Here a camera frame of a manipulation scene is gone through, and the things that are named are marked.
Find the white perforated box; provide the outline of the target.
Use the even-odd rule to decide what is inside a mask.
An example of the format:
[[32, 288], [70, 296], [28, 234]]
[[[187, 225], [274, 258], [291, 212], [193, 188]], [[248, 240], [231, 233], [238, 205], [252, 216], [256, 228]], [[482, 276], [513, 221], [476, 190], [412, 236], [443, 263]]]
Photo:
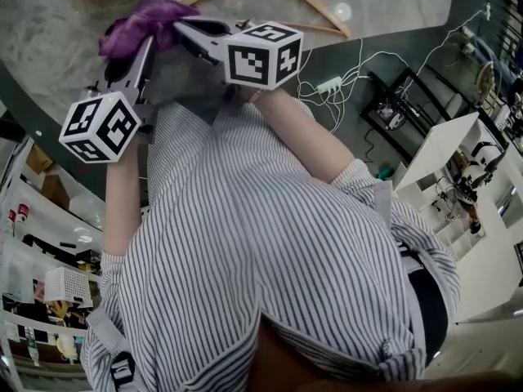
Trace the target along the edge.
[[59, 267], [45, 273], [44, 301], [68, 301], [92, 307], [89, 279], [75, 270]]

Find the white metal shelf rack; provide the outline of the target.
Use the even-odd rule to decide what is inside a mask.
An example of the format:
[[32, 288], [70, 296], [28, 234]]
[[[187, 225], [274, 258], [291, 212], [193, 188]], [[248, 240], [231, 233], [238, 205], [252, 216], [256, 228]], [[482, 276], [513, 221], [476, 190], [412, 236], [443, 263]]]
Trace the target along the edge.
[[[102, 202], [60, 166], [69, 209], [45, 198], [26, 165], [33, 145], [16, 145], [0, 173], [0, 377], [12, 392], [92, 392], [79, 355], [99, 300]], [[11, 236], [8, 212], [19, 203], [29, 216]], [[59, 267], [88, 277], [92, 307], [44, 301], [45, 273]]]

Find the grey marble table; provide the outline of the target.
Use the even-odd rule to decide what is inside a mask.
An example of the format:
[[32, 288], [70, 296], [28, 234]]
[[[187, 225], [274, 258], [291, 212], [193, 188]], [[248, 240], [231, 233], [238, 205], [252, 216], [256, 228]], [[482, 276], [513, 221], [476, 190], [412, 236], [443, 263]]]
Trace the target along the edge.
[[[103, 167], [86, 167], [60, 147], [69, 106], [101, 70], [98, 41], [140, 0], [0, 0], [0, 100], [47, 152], [93, 193], [104, 191]], [[308, 56], [302, 78], [322, 82], [359, 60], [398, 65], [401, 33], [443, 25], [452, 0], [320, 0], [351, 31], [344, 36], [302, 29]], [[204, 15], [333, 26], [302, 0], [202, 0]]]

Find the cardboard box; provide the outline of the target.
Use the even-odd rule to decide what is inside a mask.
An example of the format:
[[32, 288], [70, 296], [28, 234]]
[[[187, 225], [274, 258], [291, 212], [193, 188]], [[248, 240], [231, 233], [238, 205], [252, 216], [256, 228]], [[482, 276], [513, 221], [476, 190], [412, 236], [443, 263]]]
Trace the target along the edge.
[[42, 183], [37, 187], [41, 194], [58, 207], [69, 209], [69, 195], [57, 174], [57, 164], [37, 145], [33, 145], [26, 159], [26, 165], [37, 177], [42, 177]]

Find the person's left forearm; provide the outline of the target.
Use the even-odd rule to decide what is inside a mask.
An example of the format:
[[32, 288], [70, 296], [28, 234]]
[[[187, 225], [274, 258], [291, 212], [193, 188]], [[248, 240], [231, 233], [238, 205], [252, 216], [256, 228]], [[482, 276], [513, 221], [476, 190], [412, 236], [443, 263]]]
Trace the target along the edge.
[[126, 254], [141, 225], [138, 146], [134, 138], [120, 159], [107, 165], [103, 248], [112, 256]]

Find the white desk with black frame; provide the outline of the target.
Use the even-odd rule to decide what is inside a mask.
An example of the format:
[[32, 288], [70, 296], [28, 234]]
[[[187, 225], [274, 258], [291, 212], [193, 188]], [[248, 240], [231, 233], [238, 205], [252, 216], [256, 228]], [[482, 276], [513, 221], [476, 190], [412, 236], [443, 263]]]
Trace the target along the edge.
[[[410, 68], [405, 68], [391, 83], [372, 71], [368, 76], [374, 94], [360, 117], [403, 161], [405, 169], [395, 178], [394, 189], [403, 189], [443, 168], [472, 129], [478, 114], [461, 118], [451, 115], [436, 93]], [[405, 116], [405, 123], [389, 131], [386, 125], [395, 112]]]

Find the purple cloth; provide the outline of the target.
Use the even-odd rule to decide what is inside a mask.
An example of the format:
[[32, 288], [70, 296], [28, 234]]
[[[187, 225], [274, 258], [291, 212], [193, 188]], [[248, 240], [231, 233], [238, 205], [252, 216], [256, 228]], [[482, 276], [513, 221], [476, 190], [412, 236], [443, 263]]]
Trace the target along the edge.
[[173, 0], [140, 0], [128, 17], [117, 19], [99, 40], [99, 55], [108, 59], [134, 56], [146, 38], [159, 51], [178, 44], [174, 24], [186, 16], [198, 16], [193, 7]]

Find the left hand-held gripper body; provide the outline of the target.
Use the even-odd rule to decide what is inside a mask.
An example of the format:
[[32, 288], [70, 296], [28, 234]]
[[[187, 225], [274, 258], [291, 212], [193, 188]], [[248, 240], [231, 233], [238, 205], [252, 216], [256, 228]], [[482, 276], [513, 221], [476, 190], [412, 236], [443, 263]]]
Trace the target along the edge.
[[144, 97], [147, 84], [96, 81], [70, 106], [59, 142], [84, 163], [116, 163], [133, 139], [149, 144], [157, 109]]

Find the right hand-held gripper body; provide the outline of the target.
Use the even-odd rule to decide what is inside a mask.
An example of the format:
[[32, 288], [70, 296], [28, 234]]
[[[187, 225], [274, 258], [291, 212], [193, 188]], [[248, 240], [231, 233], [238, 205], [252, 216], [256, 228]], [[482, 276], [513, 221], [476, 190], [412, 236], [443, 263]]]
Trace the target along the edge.
[[229, 84], [274, 90], [297, 75], [304, 33], [276, 22], [225, 38], [223, 65]]

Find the person's right forearm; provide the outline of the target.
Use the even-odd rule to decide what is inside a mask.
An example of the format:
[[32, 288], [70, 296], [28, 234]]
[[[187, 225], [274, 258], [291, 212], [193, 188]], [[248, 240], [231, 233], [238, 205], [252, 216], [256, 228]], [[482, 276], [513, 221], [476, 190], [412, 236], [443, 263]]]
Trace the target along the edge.
[[272, 131], [316, 179], [330, 183], [355, 160], [354, 154], [318, 124], [286, 91], [243, 90]]

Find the striped shirt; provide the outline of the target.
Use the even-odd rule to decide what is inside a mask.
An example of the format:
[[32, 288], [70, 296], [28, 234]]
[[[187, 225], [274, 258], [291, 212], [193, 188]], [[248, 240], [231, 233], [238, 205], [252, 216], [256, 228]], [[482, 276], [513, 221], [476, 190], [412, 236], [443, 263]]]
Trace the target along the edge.
[[431, 351], [404, 254], [435, 279], [450, 323], [460, 281], [427, 223], [354, 160], [314, 178], [253, 105], [206, 123], [159, 111], [150, 210], [124, 256], [101, 260], [101, 315], [81, 361], [95, 392], [233, 392], [267, 319], [314, 367], [411, 381]]

